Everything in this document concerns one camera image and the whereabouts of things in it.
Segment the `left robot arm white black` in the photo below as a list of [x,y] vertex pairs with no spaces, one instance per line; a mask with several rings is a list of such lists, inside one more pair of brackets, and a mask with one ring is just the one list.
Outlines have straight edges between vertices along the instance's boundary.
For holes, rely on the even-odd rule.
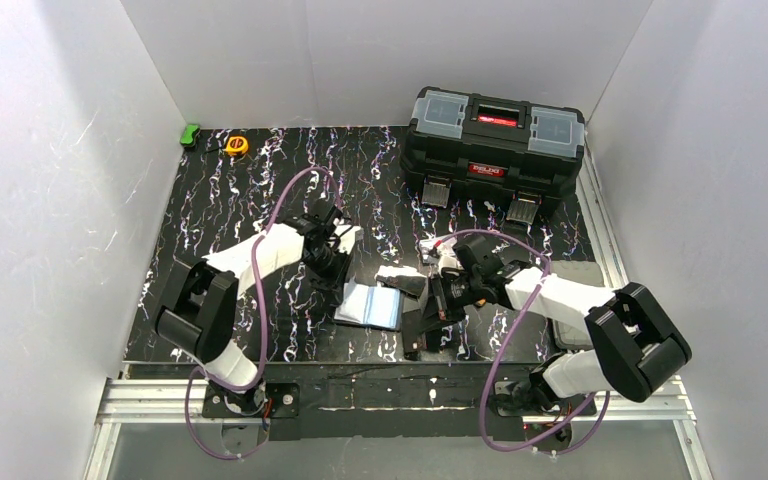
[[193,358],[206,377],[226,390],[256,387],[266,359],[252,361],[233,339],[239,298],[249,289],[265,308],[263,282],[285,267],[302,264],[326,310],[344,300],[355,246],[363,229],[335,204],[319,200],[312,210],[288,216],[245,241],[202,257],[177,260],[150,316],[155,333]]

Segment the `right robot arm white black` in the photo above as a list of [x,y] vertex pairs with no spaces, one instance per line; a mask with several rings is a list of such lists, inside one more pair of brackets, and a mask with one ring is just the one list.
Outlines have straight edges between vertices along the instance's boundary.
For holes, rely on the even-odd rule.
[[461,322],[467,307],[481,303],[535,313],[586,335],[588,348],[550,357],[509,387],[509,399],[550,408],[608,390],[642,403],[692,358],[687,340],[642,284],[586,285],[548,273],[544,265],[505,261],[478,233],[425,240],[420,252],[431,270],[426,301],[405,317],[409,352],[421,336]]

